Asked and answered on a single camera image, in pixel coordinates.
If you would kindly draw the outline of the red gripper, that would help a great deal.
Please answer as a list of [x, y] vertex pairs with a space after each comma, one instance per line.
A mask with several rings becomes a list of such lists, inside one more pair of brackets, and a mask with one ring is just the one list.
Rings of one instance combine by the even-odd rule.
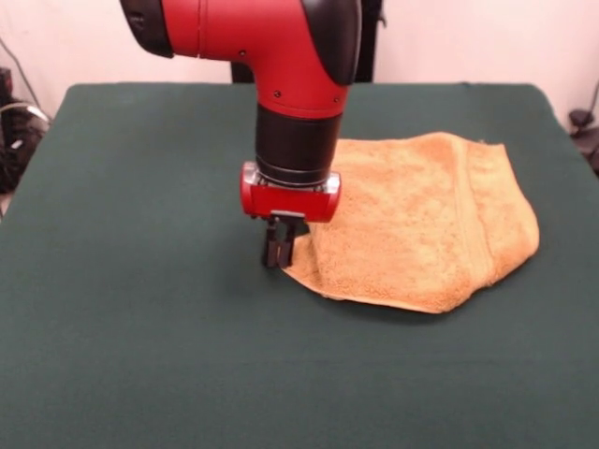
[[285, 235], [277, 238], [278, 219], [284, 216], [308, 223], [328, 223], [332, 220], [341, 198], [342, 178], [331, 172], [326, 181], [313, 187], [289, 187], [269, 182], [259, 172], [255, 162], [242, 165], [240, 177], [241, 207], [245, 214], [268, 219], [261, 255], [266, 268], [288, 268], [292, 265], [297, 227], [285, 225]]

